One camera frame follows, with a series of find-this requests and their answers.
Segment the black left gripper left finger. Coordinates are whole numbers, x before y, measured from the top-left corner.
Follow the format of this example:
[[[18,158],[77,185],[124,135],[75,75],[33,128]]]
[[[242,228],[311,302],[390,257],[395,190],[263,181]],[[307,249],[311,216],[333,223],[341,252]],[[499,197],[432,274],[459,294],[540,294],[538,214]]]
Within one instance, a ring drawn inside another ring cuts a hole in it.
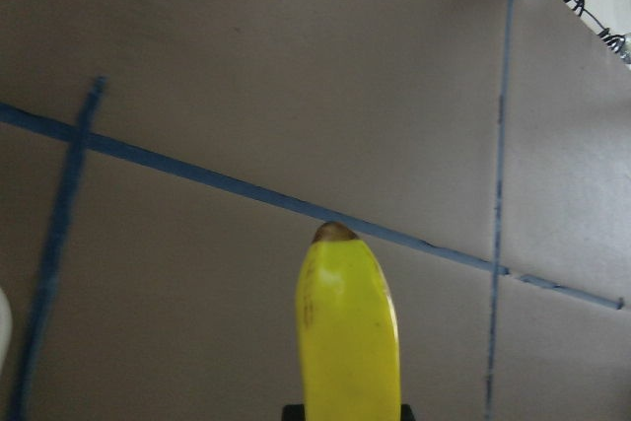
[[[304,404],[286,404],[281,411],[281,421],[305,421],[306,411]]]

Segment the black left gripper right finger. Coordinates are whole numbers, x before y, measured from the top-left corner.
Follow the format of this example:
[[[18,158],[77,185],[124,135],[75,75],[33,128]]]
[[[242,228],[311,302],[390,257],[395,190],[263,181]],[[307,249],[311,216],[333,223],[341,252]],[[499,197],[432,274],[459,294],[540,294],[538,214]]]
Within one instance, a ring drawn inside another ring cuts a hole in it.
[[[400,421],[415,421],[415,414],[409,404],[403,403],[400,406]]]

